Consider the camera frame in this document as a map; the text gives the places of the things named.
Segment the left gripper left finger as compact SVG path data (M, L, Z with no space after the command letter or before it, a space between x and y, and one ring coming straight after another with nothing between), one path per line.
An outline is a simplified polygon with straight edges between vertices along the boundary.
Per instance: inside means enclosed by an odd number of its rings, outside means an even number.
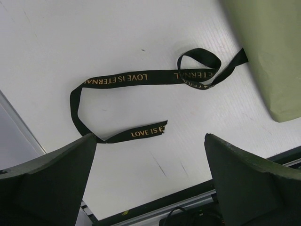
M2 226L76 224L96 150L96 137L82 138L0 172Z

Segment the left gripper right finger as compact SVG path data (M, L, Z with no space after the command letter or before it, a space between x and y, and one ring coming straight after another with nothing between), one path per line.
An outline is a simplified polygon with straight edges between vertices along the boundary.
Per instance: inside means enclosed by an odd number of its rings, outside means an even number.
M301 171L206 134L205 151L227 226L299 226Z

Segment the black gold-lettered ribbon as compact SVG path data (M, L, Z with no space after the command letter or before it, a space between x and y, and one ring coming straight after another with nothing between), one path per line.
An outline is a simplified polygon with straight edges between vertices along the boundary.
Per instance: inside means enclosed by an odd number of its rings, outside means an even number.
M183 57L190 57L205 67L200 69L182 69L181 63ZM183 53L178 58L176 70L137 71L89 78L70 94L71 119L75 128L82 136L91 133L91 130L78 116L83 88L114 89L142 85L185 84L194 89L207 90L224 81L233 73L236 67L247 62L246 53L244 49L241 49L220 73L218 71L222 65L221 60L214 53L206 49L195 48Z

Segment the green and peach wrapping paper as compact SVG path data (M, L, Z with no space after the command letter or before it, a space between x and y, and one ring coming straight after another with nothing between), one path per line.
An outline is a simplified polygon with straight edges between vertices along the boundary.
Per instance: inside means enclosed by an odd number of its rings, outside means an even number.
M223 0L272 119L301 116L301 2Z

